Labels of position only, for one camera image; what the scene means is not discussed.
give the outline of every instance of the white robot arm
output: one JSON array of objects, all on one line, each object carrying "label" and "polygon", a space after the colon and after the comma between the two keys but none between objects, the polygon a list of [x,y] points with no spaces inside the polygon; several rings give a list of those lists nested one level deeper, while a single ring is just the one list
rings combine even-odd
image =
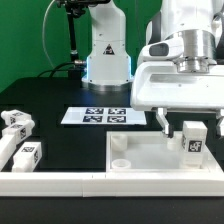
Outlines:
[{"label": "white robot arm", "polygon": [[160,34],[154,43],[153,23],[148,26],[150,45],[138,59],[131,105],[136,110],[157,111],[163,128],[167,111],[221,114],[224,108],[224,68],[217,65],[216,49],[222,40],[223,3],[163,0]]}]

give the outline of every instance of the black table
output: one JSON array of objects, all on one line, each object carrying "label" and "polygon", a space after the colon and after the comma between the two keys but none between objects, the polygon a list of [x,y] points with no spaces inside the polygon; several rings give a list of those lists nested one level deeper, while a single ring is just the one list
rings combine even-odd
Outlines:
[{"label": "black table", "polygon": [[[61,125],[69,106],[130,107],[130,92],[100,93],[66,78],[25,78],[0,94],[0,112],[18,109],[36,123],[28,140],[41,141],[43,158],[35,172],[103,172],[107,131],[161,131],[153,113],[145,126]],[[180,130],[185,120],[203,120],[207,145],[222,165],[223,140],[216,140],[213,114],[169,114]],[[5,127],[0,121],[0,128]],[[4,171],[10,171],[12,159]],[[1,223],[212,223],[224,222],[223,198],[0,198]]]}]

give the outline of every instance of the black label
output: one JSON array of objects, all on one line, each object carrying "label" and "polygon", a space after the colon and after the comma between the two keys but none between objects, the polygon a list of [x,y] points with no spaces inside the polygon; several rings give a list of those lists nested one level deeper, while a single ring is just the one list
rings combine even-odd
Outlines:
[{"label": "black label", "polygon": [[11,128],[15,128],[15,129],[20,129],[22,127],[22,125],[20,124],[14,124],[13,126],[11,126]]},{"label": "black label", "polygon": [[185,148],[185,146],[186,146],[186,137],[184,135],[182,138],[182,146],[183,146],[183,148]]},{"label": "black label", "polygon": [[38,151],[34,154],[34,162],[36,163],[38,161]]},{"label": "black label", "polygon": [[102,116],[85,116],[83,122],[85,123],[101,123],[103,120]]},{"label": "black label", "polygon": [[108,123],[126,123],[126,117],[125,116],[108,116],[107,118]]},{"label": "black label", "polygon": [[112,47],[111,47],[110,44],[107,46],[107,48],[106,48],[106,50],[104,51],[103,54],[106,54],[106,55],[115,55],[114,54],[114,51],[113,51],[113,49],[112,49]]},{"label": "black label", "polygon": [[201,152],[202,141],[190,141],[188,152]]},{"label": "black label", "polygon": [[86,114],[103,114],[104,109],[102,108],[87,108]]},{"label": "black label", "polygon": [[26,128],[23,128],[21,131],[20,131],[20,137],[21,139],[24,139],[26,137]]},{"label": "black label", "polygon": [[34,147],[24,147],[22,152],[33,152],[34,149]]},{"label": "black label", "polygon": [[15,116],[15,117],[22,116],[22,115],[23,115],[23,113],[20,113],[20,112],[13,114],[13,116]]},{"label": "black label", "polygon": [[10,123],[11,123],[11,124],[16,123],[16,119],[15,119],[14,117],[10,117]]},{"label": "black label", "polygon": [[126,114],[126,109],[111,108],[111,109],[109,109],[108,114]]}]

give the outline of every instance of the metal bracket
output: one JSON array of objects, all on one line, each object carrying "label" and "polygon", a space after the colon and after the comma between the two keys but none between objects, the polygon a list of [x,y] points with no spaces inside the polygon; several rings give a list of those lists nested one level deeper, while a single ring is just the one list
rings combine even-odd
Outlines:
[{"label": "metal bracket", "polygon": [[157,108],[156,110],[156,119],[163,128],[163,134],[168,138],[173,138],[173,127],[169,124],[166,119],[167,109],[166,108]]}]

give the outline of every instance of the cylindrical hole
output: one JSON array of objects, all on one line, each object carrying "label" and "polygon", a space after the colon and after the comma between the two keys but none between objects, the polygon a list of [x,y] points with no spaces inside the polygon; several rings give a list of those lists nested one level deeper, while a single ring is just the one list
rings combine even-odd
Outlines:
[{"label": "cylindrical hole", "polygon": [[126,159],[116,159],[112,162],[113,169],[130,169],[131,162]]}]

